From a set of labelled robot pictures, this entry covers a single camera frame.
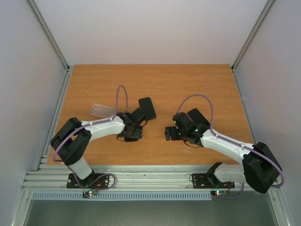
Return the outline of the black silicone phone case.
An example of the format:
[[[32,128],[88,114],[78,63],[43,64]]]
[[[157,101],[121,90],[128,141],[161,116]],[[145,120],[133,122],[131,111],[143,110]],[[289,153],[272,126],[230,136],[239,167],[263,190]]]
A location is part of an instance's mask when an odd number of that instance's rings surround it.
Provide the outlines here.
[[[139,107],[144,112],[145,119],[147,121],[156,118],[155,109],[150,97],[140,98],[138,102],[139,102]]]

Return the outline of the white phone case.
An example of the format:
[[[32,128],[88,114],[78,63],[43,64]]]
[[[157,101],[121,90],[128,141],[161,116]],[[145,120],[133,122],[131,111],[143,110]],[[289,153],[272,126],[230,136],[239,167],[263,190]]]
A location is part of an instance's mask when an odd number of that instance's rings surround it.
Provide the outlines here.
[[[115,114],[115,108],[101,104],[93,104],[89,110],[89,114],[99,118],[110,118]]]

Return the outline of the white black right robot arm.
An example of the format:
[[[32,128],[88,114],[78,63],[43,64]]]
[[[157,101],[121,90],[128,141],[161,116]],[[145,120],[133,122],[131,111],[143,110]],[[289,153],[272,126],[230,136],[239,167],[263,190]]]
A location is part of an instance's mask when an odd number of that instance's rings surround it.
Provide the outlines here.
[[[239,142],[210,129],[210,122],[194,108],[173,117],[174,126],[165,128],[166,140],[218,151],[237,162],[237,165],[215,163],[206,174],[193,179],[194,187],[220,188],[231,183],[245,183],[253,190],[265,194],[275,183],[281,167],[269,147],[258,142]]]

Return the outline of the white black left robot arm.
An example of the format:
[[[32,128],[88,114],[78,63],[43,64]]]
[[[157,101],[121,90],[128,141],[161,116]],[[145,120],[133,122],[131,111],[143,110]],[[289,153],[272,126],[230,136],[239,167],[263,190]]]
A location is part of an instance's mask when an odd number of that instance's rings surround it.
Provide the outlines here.
[[[125,142],[138,141],[142,138],[144,120],[146,116],[140,108],[99,121],[79,121],[73,117],[52,138],[50,145],[78,182],[88,188],[96,182],[94,171],[83,157],[89,142],[108,135],[123,138]]]

